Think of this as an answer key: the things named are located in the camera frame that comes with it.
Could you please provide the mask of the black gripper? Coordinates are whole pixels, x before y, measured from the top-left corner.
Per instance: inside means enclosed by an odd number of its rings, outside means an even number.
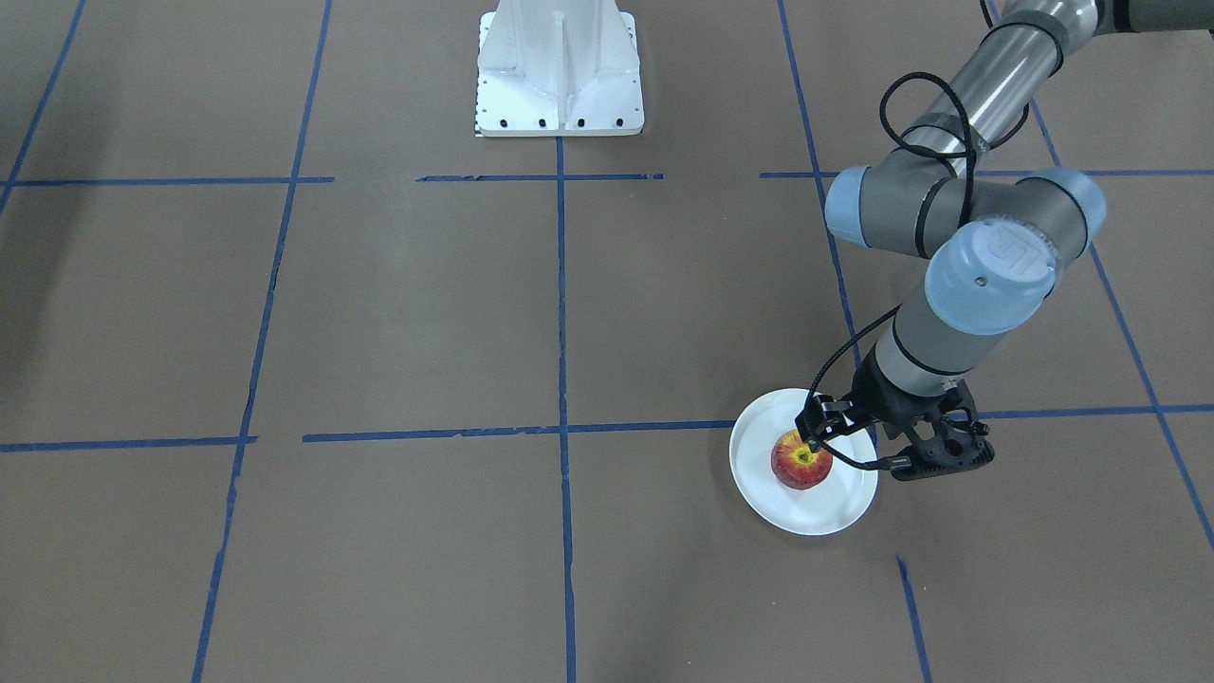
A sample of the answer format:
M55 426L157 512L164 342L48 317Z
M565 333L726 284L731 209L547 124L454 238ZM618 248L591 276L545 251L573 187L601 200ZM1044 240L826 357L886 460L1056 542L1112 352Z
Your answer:
M802 444L811 449L836 446L858 431L860 412L884 425L887 438L904 436L909 442L929 442L937 427L974 433L974 402L963 379L946 379L927 397L904 392L884 376L880 368L861 366L855 371L847 398L809 394L795 416Z

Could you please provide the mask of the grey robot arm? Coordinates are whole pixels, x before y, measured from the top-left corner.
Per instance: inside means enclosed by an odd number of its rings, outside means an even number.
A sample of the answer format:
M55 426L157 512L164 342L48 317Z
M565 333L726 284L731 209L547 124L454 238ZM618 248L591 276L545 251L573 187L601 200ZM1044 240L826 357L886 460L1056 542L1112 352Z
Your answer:
M1097 183L1065 167L1011 184L976 170L1012 140L1031 102L1068 57L1114 34L1209 29L1209 1L1009 1L938 99L903 131L879 119L894 150L874 167L838 173L824 204L832 237L927 260L921 285L883 317L890 324L843 399L812 394L798 416L809 444L881 425L910 453L975 453L987 445L966 377L1027 323L1107 216Z

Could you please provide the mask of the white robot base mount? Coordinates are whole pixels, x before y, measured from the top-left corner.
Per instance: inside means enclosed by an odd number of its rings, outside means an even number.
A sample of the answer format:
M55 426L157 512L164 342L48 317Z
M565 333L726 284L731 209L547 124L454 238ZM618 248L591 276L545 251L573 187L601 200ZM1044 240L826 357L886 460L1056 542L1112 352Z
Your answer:
M615 1L500 1L480 17L473 133L634 136L645 124L637 25Z

